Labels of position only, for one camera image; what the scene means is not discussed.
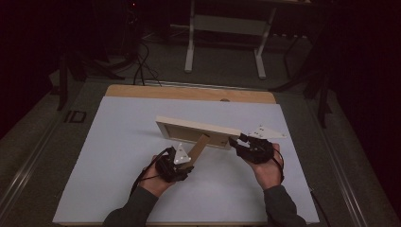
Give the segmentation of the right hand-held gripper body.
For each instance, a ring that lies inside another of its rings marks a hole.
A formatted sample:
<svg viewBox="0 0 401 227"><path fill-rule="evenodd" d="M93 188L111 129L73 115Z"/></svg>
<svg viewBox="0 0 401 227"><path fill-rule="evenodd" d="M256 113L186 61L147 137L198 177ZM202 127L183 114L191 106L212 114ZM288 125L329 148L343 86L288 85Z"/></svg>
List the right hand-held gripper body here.
<svg viewBox="0 0 401 227"><path fill-rule="evenodd" d="M271 139L284 139L287 136L282 132L259 126L257 129L248 132L249 142L247 150L241 152L241 157L253 164L263 164L273 157L273 147Z"/></svg>

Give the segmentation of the white table mat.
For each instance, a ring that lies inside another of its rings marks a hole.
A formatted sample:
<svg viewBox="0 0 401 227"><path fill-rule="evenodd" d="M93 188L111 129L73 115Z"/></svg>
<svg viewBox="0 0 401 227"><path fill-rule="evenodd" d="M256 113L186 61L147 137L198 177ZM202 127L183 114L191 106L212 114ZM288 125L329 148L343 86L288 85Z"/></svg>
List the white table mat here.
<svg viewBox="0 0 401 227"><path fill-rule="evenodd" d="M264 126L280 132L283 185L309 223L318 222L305 175L282 109L277 104L104 97L53 218L62 225L100 223L123 206L132 184L151 158L173 141L158 116L201 122L245 133ZM157 201L151 224L262 224L263 192L251 168L233 149L206 148L194 170Z"/></svg>

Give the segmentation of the white metal table frame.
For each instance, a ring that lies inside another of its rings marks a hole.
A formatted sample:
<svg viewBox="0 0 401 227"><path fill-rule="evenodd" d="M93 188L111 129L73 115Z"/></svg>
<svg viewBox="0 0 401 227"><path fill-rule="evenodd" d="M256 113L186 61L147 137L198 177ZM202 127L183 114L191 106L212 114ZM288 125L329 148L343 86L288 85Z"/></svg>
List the white metal table frame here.
<svg viewBox="0 0 401 227"><path fill-rule="evenodd" d="M276 14L276 7L273 7L268 19L263 21L239 19L230 17L220 17L205 14L197 14L195 10L196 0L190 0L190 16L189 16L189 38L186 51L184 72L191 73L193 69L193 60L195 52L194 36L196 30L223 32L241 35L260 36L260 45L253 51L255 65L260 79L266 79L265 66L262 54L270 35L270 29Z"/></svg>

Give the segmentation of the person's right hand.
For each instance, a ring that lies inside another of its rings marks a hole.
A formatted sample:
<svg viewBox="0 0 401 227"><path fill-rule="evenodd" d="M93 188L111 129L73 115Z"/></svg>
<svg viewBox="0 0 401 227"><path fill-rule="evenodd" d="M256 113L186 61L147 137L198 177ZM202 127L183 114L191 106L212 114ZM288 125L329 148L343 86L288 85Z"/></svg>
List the person's right hand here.
<svg viewBox="0 0 401 227"><path fill-rule="evenodd" d="M264 164L248 163L263 190L280 185L282 182L284 159L280 152L280 146L273 143L272 147L274 153L269 161Z"/></svg>

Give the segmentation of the metal floor rail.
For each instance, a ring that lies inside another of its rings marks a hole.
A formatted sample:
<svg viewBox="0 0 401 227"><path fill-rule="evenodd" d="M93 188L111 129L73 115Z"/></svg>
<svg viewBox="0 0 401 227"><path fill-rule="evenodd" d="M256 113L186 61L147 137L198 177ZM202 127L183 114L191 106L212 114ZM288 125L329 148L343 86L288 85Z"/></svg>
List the metal floor rail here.
<svg viewBox="0 0 401 227"><path fill-rule="evenodd" d="M29 153L27 159L14 175L10 185L7 187L7 190L0 197L0 219L4 219L8 215L8 212L18 200L18 197L24 190L32 173L34 172L39 159L43 155L44 149L50 140L52 133L58 126L59 122L55 121L45 129L44 134L40 137L33 150Z"/></svg>
<svg viewBox="0 0 401 227"><path fill-rule="evenodd" d="M351 220L353 221L355 227L367 227L366 219L361 212L354 189L350 185L343 166L341 165L340 158L337 155L337 151L318 119L317 105L313 101L307 101L306 105L309 109L311 117L313 118L314 124L318 128L319 134L323 138L324 145L328 152L329 162L332 166L333 174L337 181L338 187L346 204Z"/></svg>
<svg viewBox="0 0 401 227"><path fill-rule="evenodd" d="M158 87L201 88L201 89L225 89L225 90L256 91L256 92L267 92L268 91L267 89L258 89L258 88L248 88L248 87L244 88L244 87L223 86L223 85L159 81L159 80L150 80L150 79L145 79L144 81L137 79L135 81L135 85L158 86Z"/></svg>

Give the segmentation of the person's left hand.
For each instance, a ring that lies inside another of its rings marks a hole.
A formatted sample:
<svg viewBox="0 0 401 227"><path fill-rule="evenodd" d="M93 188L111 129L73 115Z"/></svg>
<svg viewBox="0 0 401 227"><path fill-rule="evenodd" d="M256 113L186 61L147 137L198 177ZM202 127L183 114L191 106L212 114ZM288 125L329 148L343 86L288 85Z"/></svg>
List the person's left hand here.
<svg viewBox="0 0 401 227"><path fill-rule="evenodd" d="M162 179L159 176L155 164L152 164L150 167L145 168L145 174L139 185L154 196L160 198L173 183L168 183Z"/></svg>

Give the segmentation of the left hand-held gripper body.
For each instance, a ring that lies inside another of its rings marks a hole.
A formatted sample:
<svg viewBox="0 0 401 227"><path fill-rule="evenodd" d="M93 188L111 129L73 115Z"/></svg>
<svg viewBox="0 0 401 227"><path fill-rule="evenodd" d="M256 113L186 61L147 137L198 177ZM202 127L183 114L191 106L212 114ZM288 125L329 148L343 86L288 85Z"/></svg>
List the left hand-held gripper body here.
<svg viewBox="0 0 401 227"><path fill-rule="evenodd" d="M166 148L162 156L156 159L155 167L162 179L168 183L178 182L180 172L184 172L185 164L191 161L191 157L183 149L182 145L176 148Z"/></svg>

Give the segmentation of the wooden picture frame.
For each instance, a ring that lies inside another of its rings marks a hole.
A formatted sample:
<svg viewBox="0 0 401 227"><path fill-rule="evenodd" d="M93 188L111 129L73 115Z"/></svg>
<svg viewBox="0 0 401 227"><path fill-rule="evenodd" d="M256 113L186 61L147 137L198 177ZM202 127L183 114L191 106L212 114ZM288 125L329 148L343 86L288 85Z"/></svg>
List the wooden picture frame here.
<svg viewBox="0 0 401 227"><path fill-rule="evenodd" d="M237 129L165 116L157 116L155 122L164 138L195 144L185 157L173 160L180 169L193 166L207 146L229 149L229 140L237 139L241 134Z"/></svg>

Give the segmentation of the black metal stand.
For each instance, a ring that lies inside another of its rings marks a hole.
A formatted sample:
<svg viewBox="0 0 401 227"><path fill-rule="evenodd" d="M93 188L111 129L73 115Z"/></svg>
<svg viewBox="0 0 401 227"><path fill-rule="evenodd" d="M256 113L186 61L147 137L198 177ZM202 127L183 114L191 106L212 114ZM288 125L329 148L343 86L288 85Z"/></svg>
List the black metal stand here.
<svg viewBox="0 0 401 227"><path fill-rule="evenodd" d="M311 43L311 47L304 62L294 72L289 82L270 88L270 91L284 92L305 82L304 97L306 99L319 97L317 117L320 125L325 129L325 114L329 110L327 106L328 84L333 69L332 53L326 50L326 41L321 33L309 34L306 39Z"/></svg>
<svg viewBox="0 0 401 227"><path fill-rule="evenodd" d="M84 81L87 78L84 67L89 67L96 70L101 75L109 79L122 79L113 72L113 70L120 69L131 63L130 59L118 62L112 65L103 65L95 60L92 60L85 54L79 51L68 51L60 56L59 62L59 84L54 86L51 94L59 96L58 111L61 111L68 99L68 73L71 73L73 78L78 81Z"/></svg>

